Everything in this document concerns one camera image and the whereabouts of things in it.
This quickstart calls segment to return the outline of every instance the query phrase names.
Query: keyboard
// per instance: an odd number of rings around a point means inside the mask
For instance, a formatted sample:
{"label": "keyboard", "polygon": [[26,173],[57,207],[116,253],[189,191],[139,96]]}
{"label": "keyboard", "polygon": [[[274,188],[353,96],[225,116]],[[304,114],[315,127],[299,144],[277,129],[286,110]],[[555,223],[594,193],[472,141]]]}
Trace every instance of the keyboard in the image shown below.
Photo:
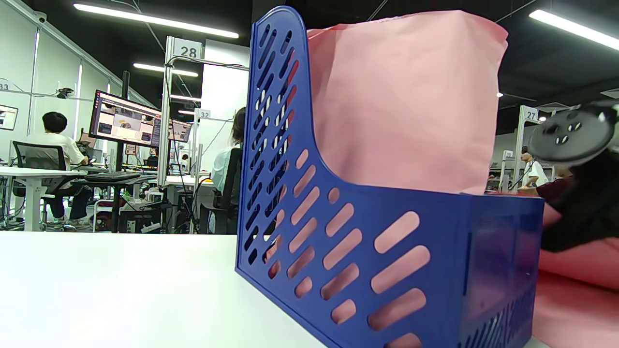
{"label": "keyboard", "polygon": [[117,181],[124,181],[128,179],[139,178],[140,173],[127,173],[127,172],[111,172],[111,173],[98,173],[86,175],[84,179],[87,181],[98,181],[104,183],[115,183]]}

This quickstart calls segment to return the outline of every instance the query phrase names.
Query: blue magazine file holder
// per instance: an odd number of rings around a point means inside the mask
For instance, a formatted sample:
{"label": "blue magazine file holder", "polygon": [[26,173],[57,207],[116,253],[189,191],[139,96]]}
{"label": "blue magazine file holder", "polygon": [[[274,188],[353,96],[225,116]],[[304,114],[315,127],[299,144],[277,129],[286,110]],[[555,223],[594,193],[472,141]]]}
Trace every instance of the blue magazine file holder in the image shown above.
{"label": "blue magazine file holder", "polygon": [[[248,99],[236,257],[236,271],[247,281],[329,348],[390,348],[411,337],[423,348],[527,343],[541,199],[360,186],[335,176],[314,139],[306,29],[289,7],[274,8],[253,26]],[[298,187],[304,176],[309,182]],[[329,222],[351,208],[337,233],[327,235]],[[411,212],[418,227],[387,252],[376,251],[376,237]],[[310,223],[313,232],[290,248]],[[268,240],[265,232],[272,232]],[[327,269],[325,256],[353,232],[361,242]],[[417,246],[427,248],[429,262],[377,294],[372,278]],[[311,260],[291,275],[287,270],[301,255]],[[351,265],[356,279],[325,300],[322,287]],[[269,270],[276,267],[274,276]],[[298,296],[302,282],[311,290]],[[371,327],[373,313],[411,289],[423,292],[424,306],[386,328]],[[356,312],[338,324],[332,312],[346,301]],[[418,347],[411,342],[404,346]]]}

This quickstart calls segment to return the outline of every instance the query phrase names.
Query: white t-shirt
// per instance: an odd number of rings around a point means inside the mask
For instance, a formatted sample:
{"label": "white t-shirt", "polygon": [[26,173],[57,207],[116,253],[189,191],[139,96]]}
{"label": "white t-shirt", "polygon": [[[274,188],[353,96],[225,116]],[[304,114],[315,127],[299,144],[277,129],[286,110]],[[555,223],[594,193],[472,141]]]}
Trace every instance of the white t-shirt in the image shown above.
{"label": "white t-shirt", "polygon": [[542,186],[546,183],[548,183],[548,178],[546,177],[546,174],[544,174],[543,172],[543,168],[542,165],[540,164],[540,162],[533,160],[529,163],[527,163],[524,166],[524,172],[526,173],[524,175],[524,178],[522,179],[522,185],[526,185],[529,182],[529,178],[532,178],[533,176],[537,176],[537,181],[535,182],[536,187]]}
{"label": "white t-shirt", "polygon": [[28,143],[38,145],[61,146],[64,153],[64,164],[66,170],[71,170],[71,164],[79,164],[85,156],[79,152],[76,142],[70,137],[56,133],[43,133],[28,137]]}
{"label": "white t-shirt", "polygon": [[[240,145],[228,146],[215,156],[213,169],[210,171],[210,179],[219,192],[223,192],[223,186],[226,183],[226,174],[228,173],[228,166],[230,164],[230,153],[232,149],[237,148],[240,148]],[[211,214],[209,217],[209,230],[211,233],[215,232],[215,214]]]}

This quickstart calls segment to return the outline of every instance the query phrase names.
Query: person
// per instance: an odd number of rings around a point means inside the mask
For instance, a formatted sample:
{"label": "person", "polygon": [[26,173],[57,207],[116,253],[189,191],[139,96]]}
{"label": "person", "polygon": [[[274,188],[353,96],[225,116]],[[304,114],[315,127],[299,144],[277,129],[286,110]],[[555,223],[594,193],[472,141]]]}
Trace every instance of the person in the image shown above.
{"label": "person", "polygon": [[548,183],[548,178],[543,172],[542,165],[529,153],[529,148],[527,146],[522,147],[520,159],[525,162],[524,174],[522,177],[523,188],[537,187]]}
{"label": "person", "polygon": [[[223,186],[226,182],[226,174],[228,173],[228,165],[230,164],[230,153],[232,149],[243,148],[243,136],[245,134],[245,107],[240,108],[232,122],[232,144],[221,150],[213,161],[213,169],[210,172],[210,179],[213,181],[217,191],[223,192]],[[215,216],[209,217],[209,231],[215,232]]]}
{"label": "person", "polygon": [[189,155],[183,154],[181,157],[181,169],[189,170]]}
{"label": "person", "polygon": [[538,196],[544,198],[546,202],[559,198],[565,189],[572,184],[573,174],[568,167],[559,165],[555,166],[555,173],[559,177],[555,181],[545,183],[538,187],[519,188],[518,193]]}
{"label": "person", "polygon": [[159,150],[151,149],[149,158],[144,161],[144,165],[147,167],[157,167],[159,164]]}
{"label": "person", "polygon": [[[59,112],[48,112],[43,115],[43,134],[36,134],[29,137],[28,142],[38,145],[61,146],[64,154],[64,165],[66,170],[71,170],[71,164],[86,165],[88,157],[80,152],[73,139],[63,136],[62,133],[67,128],[67,118]],[[71,183],[66,183],[61,190],[68,192],[76,192],[73,197],[73,205],[69,218],[64,214],[63,198],[45,198],[45,201],[50,205],[51,213],[57,222],[67,223],[75,228],[87,227],[89,222],[86,218],[86,205],[92,198],[90,188],[84,186],[72,186]]]}

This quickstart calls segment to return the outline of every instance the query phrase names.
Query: plastic file holder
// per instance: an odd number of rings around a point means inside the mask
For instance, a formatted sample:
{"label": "plastic file holder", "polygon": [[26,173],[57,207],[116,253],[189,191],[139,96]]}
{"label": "plastic file holder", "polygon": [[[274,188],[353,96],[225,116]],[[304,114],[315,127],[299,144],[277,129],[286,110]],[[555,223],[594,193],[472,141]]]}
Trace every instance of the plastic file holder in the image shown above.
{"label": "plastic file holder", "polygon": [[[236,270],[330,348],[523,347],[543,201],[336,177],[314,140],[306,30],[289,7],[254,24],[250,66]],[[407,224],[396,242],[389,227]],[[377,289],[387,267],[396,283]]]}

